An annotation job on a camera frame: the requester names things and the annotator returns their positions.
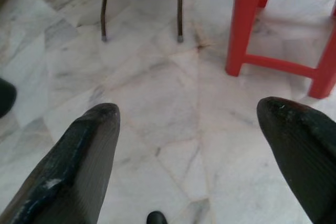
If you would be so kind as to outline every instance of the chair leg foot cap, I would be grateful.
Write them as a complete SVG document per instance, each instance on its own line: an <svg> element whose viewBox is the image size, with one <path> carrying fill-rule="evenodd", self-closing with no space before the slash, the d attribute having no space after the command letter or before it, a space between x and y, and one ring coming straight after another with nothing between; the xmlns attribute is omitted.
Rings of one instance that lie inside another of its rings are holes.
<svg viewBox="0 0 336 224"><path fill-rule="evenodd" d="M177 42L182 43L183 42L183 35L178 35Z"/></svg>

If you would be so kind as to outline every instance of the black shoe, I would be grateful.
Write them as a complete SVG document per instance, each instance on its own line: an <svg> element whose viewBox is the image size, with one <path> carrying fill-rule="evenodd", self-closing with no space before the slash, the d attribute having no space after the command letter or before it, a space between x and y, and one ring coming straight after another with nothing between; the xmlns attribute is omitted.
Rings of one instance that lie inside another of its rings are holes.
<svg viewBox="0 0 336 224"><path fill-rule="evenodd" d="M16 99L16 89L9 82L0 78L0 118L12 108Z"/></svg>
<svg viewBox="0 0 336 224"><path fill-rule="evenodd" d="M168 224L163 213L159 211L151 212L147 217L147 224Z"/></svg>

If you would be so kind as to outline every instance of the black boot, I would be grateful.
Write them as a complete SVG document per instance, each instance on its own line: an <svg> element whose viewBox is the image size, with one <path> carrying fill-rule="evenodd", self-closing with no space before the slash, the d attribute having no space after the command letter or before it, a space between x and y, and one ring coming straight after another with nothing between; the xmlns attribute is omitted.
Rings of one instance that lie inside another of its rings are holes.
<svg viewBox="0 0 336 224"><path fill-rule="evenodd" d="M0 78L0 118L7 114L16 99L16 89L9 82Z"/></svg>
<svg viewBox="0 0 336 224"><path fill-rule="evenodd" d="M159 211L151 212L147 217L147 224L168 224L163 213Z"/></svg>

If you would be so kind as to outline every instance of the red plastic stool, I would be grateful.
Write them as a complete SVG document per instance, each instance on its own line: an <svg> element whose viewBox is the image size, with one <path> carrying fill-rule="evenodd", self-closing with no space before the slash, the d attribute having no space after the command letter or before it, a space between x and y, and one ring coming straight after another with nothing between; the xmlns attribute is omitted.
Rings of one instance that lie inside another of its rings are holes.
<svg viewBox="0 0 336 224"><path fill-rule="evenodd" d="M226 72L231 76L238 76L243 63L274 68L311 78L309 96L318 99L327 97L336 83L336 28L330 36L317 68L246 54L257 7L265 7L266 3L267 0L235 0ZM336 16L336 5L333 15Z"/></svg>

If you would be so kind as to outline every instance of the marble floor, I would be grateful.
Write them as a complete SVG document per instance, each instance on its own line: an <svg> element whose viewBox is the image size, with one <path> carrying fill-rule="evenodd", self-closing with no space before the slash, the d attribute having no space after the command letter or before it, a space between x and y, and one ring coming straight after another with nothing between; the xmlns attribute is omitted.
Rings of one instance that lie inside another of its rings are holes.
<svg viewBox="0 0 336 224"><path fill-rule="evenodd" d="M336 92L306 96L310 80L244 66L224 71L234 0L0 0L0 76L15 84L0 119L0 210L84 111L116 103L122 126L99 223L309 223L257 122L257 102L293 99L336 120ZM270 0L248 51L315 66L334 0Z"/></svg>

